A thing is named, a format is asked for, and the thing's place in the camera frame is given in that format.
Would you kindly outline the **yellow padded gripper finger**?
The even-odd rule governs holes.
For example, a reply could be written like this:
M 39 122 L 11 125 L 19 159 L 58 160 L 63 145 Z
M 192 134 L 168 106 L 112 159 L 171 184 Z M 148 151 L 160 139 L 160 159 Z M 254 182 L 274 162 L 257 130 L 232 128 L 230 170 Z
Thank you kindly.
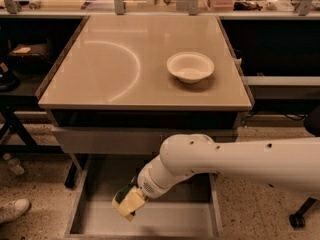
M 148 198 L 143 194 L 143 192 L 134 186 L 121 204 L 115 209 L 128 221 L 132 221 L 135 216 L 135 211 L 141 208 L 147 202 L 147 200 Z

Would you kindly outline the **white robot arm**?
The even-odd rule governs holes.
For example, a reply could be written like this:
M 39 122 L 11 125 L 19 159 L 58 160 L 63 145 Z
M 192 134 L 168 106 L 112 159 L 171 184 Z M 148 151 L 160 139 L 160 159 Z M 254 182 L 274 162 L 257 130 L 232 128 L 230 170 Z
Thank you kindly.
M 238 176 L 244 180 L 320 196 L 320 139 L 298 138 L 218 143 L 203 134 L 167 138 L 159 154 L 112 200 L 131 220 L 147 200 L 156 199 L 196 174 Z

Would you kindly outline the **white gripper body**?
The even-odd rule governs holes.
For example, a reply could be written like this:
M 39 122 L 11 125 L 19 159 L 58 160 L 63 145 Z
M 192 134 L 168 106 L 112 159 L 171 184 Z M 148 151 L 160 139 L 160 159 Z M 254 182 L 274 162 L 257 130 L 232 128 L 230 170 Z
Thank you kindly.
M 166 191 L 157 186 L 152 180 L 149 169 L 147 167 L 143 168 L 137 178 L 138 188 L 143 192 L 148 198 L 156 199 L 164 195 Z

